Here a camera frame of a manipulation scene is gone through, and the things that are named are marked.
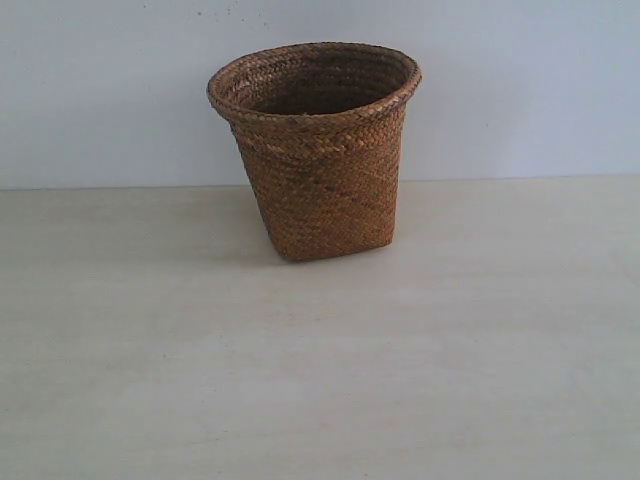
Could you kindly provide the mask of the brown woven wicker basket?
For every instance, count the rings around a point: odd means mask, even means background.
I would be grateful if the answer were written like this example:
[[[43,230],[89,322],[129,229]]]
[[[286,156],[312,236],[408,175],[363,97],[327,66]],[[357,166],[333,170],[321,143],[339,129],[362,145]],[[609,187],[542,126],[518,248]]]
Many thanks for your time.
[[[418,63],[384,46],[314,42],[237,58],[208,81],[276,252],[314,261],[394,238]]]

